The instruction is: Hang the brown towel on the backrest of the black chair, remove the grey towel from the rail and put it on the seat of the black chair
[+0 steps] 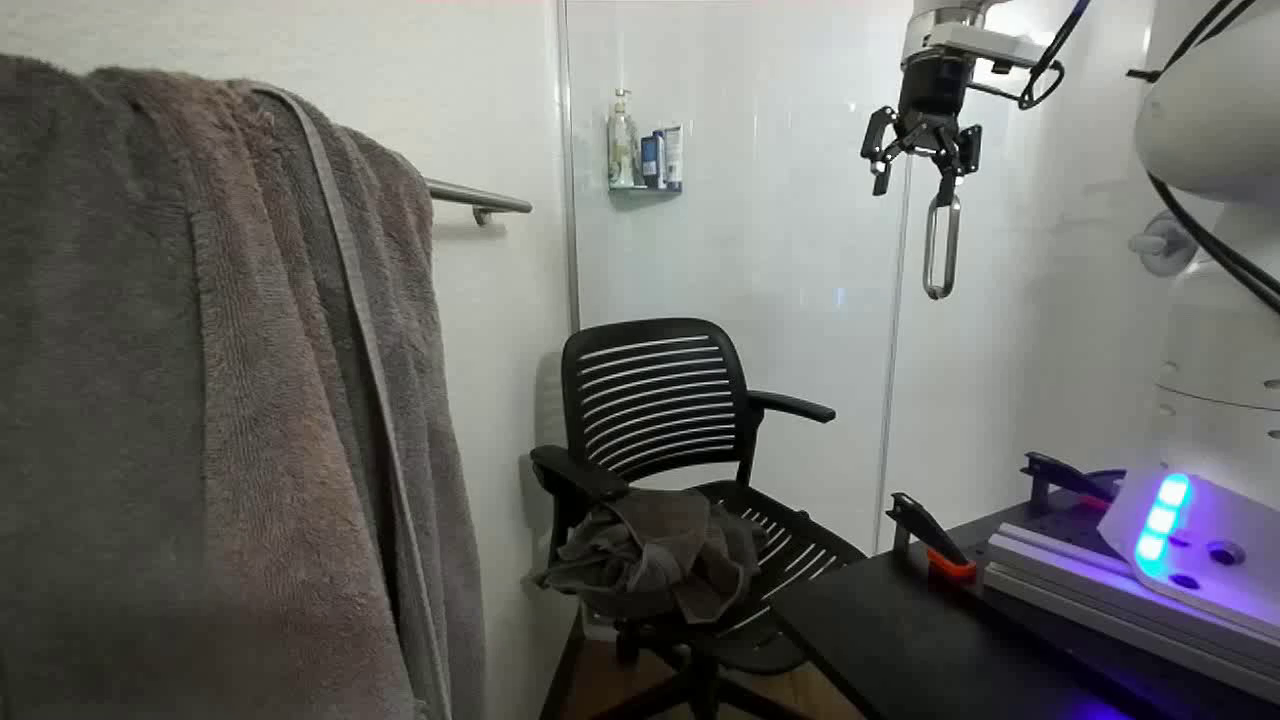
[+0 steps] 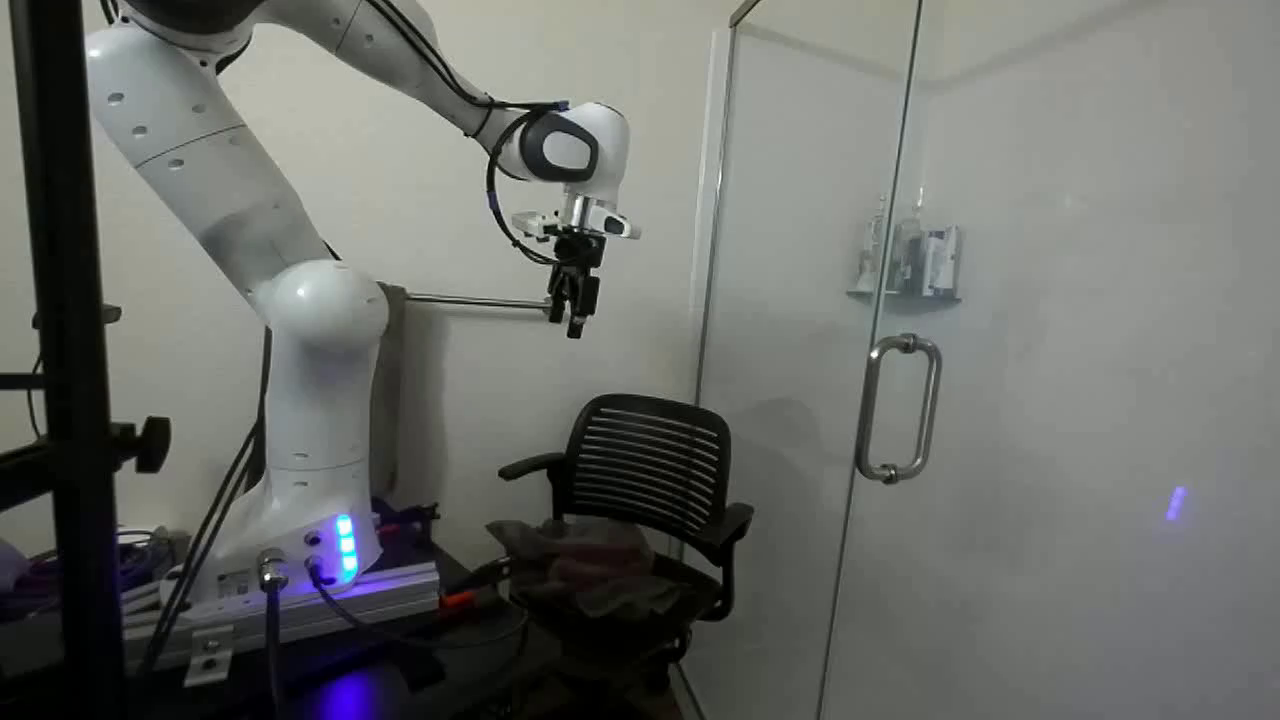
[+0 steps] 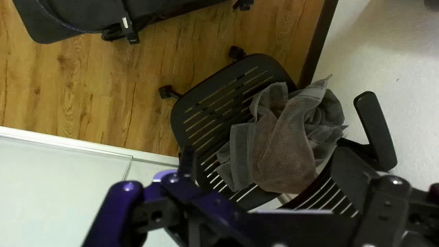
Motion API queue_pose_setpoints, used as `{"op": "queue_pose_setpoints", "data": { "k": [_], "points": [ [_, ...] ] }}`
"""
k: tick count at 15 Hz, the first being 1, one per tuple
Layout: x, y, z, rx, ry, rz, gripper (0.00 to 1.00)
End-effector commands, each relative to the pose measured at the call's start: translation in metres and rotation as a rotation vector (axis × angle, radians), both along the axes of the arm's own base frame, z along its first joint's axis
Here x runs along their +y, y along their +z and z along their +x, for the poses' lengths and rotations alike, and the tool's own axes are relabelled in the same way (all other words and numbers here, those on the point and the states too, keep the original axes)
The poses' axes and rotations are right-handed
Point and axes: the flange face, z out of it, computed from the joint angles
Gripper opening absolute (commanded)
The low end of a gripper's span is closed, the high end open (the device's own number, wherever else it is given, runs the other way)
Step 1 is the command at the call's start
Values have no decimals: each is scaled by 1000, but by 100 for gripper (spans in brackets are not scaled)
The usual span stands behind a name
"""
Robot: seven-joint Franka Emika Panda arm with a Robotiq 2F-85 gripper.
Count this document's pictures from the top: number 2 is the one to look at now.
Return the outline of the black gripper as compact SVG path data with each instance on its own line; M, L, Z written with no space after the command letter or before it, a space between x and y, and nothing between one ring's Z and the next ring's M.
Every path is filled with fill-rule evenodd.
M547 276L547 319L566 324L568 312L568 340L582 340L587 328L587 312L597 309L601 297L601 269L604 258L604 241L583 236L573 228L553 231L553 276Z

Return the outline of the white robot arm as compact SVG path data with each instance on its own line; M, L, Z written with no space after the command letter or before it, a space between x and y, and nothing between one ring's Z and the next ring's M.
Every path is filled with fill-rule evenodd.
M553 291L573 319L593 314L601 248L629 231L626 110L481 90L449 69L417 0L120 0L120 17L86 40L96 125L268 328L264 475L232 500L195 571L204 598L247 593L268 556L289 578L336 584L380 558L368 468L388 297L330 252L220 82L264 23L419 99L497 172L558 185L568 203L540 231L558 244Z

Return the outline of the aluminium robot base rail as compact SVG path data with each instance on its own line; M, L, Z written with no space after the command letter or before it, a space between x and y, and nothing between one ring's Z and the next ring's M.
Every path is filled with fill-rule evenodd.
M354 619L359 622L394 622L394 619L419 619L442 608L444 578L431 558L400 563L368 571L354 584L325 584L315 586L309 575L292 578L282 593L282 641L319 641L350 633ZM185 680L226 680L227 667L264 648L264 619L268 594L247 586L239 594L193 604L173 622L157 672L177 667Z

